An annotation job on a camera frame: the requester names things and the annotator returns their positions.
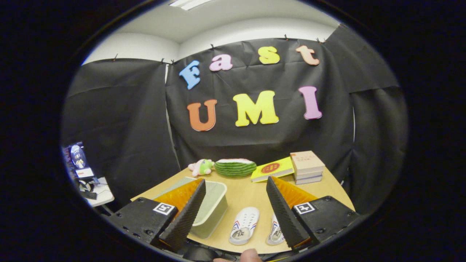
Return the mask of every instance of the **green plush toy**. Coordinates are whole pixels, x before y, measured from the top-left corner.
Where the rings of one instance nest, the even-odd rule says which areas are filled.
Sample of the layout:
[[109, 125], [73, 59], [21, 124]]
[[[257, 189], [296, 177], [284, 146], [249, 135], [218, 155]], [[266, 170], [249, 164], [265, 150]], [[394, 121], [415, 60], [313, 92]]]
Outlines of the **green plush toy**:
[[192, 176], [206, 175], [212, 172], [212, 167], [215, 163], [210, 159], [201, 159], [196, 163], [189, 164], [188, 168], [192, 171]]
[[215, 170], [226, 177], [245, 177], [256, 170], [256, 163], [247, 159], [220, 159], [215, 162]]

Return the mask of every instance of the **headphones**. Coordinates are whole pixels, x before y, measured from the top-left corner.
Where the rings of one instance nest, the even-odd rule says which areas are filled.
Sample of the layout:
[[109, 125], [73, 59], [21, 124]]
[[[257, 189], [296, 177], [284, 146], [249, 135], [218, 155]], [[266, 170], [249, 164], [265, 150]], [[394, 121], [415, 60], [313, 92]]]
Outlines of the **headphones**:
[[82, 180], [79, 180], [79, 191], [83, 192], [91, 192], [94, 189], [94, 185], [84, 182]]

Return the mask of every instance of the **black cloth backdrop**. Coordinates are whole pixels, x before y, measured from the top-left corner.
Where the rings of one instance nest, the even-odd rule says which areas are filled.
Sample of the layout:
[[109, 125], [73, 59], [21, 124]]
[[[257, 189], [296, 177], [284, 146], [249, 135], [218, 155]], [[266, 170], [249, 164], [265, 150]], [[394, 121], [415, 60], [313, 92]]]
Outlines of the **black cloth backdrop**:
[[401, 172], [409, 130], [406, 102], [387, 63], [354, 31], [340, 26], [324, 45], [335, 57], [354, 107], [356, 132], [346, 188], [357, 211], [371, 213]]
[[113, 209], [179, 172], [165, 107], [165, 64], [142, 59], [84, 64], [62, 116], [62, 145], [83, 141], [88, 162], [104, 176]]
[[[307, 64], [296, 48], [306, 45], [320, 60]], [[262, 64], [258, 49], [273, 46], [280, 61]], [[228, 54], [233, 68], [212, 72], [213, 57]], [[200, 62], [200, 82], [191, 90], [179, 72], [191, 61]], [[317, 88], [316, 99], [323, 116], [306, 120], [303, 86]], [[167, 109], [181, 167], [200, 158], [247, 158], [258, 165], [289, 156], [290, 152], [312, 150], [338, 180], [342, 180], [350, 162], [353, 143], [353, 111], [345, 89], [341, 68], [324, 45], [316, 41], [259, 39], [216, 47], [191, 55], [169, 68]], [[275, 124], [237, 127], [237, 104], [233, 96], [246, 93], [256, 102], [260, 92], [275, 92], [274, 108], [279, 117]], [[209, 131], [198, 132], [190, 126], [187, 105], [201, 103], [200, 120], [207, 120], [205, 100], [216, 99], [216, 124]]]
[[[306, 45], [320, 60], [304, 62], [296, 48]], [[280, 61], [262, 64], [260, 47], [273, 46]], [[210, 71], [212, 58], [232, 57], [233, 68]], [[178, 74], [197, 60], [200, 82], [191, 90]], [[320, 119], [306, 120], [298, 88], [315, 86]], [[275, 124], [237, 127], [233, 96], [246, 93], [256, 102], [260, 92], [275, 92]], [[340, 26], [325, 43], [301, 39], [259, 39], [215, 47], [169, 67], [167, 109], [181, 168], [201, 158], [247, 158], [258, 165], [312, 150], [345, 189], [360, 213], [380, 206], [398, 178], [408, 124], [403, 94], [385, 61], [363, 39]], [[216, 124], [209, 131], [190, 126], [191, 103], [201, 103], [199, 118], [207, 121], [204, 101], [216, 99]], [[354, 124], [356, 125], [353, 142]]]

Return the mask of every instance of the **red circle label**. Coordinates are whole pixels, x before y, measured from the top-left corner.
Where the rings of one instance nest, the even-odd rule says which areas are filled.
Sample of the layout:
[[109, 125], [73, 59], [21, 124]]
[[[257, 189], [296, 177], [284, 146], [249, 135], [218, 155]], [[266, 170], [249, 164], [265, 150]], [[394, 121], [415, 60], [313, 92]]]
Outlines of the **red circle label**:
[[267, 173], [277, 170], [279, 167], [280, 167], [279, 163], [271, 163], [263, 167], [260, 171], [264, 174], [267, 174]]

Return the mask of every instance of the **ceiling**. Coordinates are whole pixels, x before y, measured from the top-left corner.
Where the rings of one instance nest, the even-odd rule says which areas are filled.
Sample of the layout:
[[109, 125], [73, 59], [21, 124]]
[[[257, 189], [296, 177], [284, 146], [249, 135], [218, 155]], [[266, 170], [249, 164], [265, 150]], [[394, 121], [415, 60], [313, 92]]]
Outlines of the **ceiling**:
[[151, 34], [183, 43], [219, 26], [255, 18], [294, 18], [335, 26], [332, 17], [297, 0], [213, 0], [189, 11], [168, 0], [135, 18], [115, 33]]

